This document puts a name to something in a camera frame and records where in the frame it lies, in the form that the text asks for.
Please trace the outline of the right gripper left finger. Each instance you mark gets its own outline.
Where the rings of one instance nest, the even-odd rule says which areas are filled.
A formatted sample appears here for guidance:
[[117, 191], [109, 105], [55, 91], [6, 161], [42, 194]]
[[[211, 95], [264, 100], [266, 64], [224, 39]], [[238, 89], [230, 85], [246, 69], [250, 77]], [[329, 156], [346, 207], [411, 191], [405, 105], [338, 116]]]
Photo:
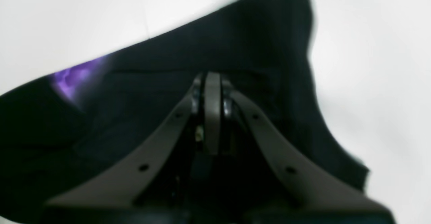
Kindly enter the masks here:
[[133, 152], [49, 200], [45, 224], [190, 224], [181, 207], [196, 150], [204, 75]]

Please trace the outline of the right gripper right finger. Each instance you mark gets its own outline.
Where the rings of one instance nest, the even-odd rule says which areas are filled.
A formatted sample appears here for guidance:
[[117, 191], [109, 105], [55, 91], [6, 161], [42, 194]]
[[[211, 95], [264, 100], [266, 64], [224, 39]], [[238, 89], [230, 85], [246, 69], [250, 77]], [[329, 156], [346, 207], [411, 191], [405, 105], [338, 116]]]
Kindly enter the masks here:
[[234, 88], [229, 79], [209, 72], [204, 86], [205, 146], [220, 154], [222, 123], [237, 108], [266, 164], [297, 202], [296, 208], [258, 207], [245, 224], [394, 224], [391, 211], [342, 183], [300, 153], [263, 110]]

